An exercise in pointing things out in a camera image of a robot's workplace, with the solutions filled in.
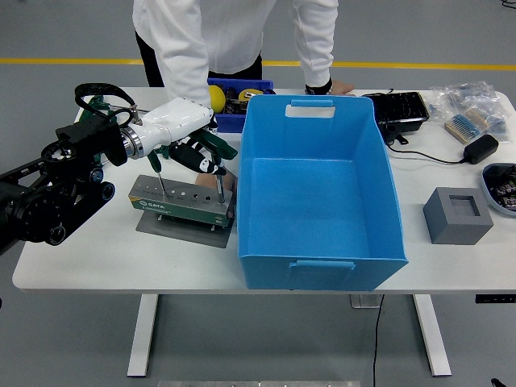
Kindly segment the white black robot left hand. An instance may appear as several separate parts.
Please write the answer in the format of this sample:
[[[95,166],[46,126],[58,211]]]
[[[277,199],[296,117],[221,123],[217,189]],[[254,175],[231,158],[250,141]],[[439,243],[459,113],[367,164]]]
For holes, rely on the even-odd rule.
[[[218,137],[218,123],[211,108],[185,98],[150,110],[141,123],[130,123],[131,157],[149,156],[159,146],[168,148],[169,158],[196,173],[223,176],[222,160],[236,151]]]

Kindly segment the person's right hand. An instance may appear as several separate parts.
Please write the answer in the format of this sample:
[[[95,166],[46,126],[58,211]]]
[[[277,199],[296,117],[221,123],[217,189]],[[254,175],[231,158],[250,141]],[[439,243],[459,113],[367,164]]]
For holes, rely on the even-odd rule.
[[[198,174],[195,184],[203,185],[206,187],[210,187],[215,189],[217,187],[217,178],[218,176],[210,175],[210,174]],[[224,192],[231,191],[232,196],[227,209],[227,217],[234,218],[235,216],[235,204],[237,199],[237,183],[238,178],[229,170],[224,176],[221,176],[223,179],[223,189]]]

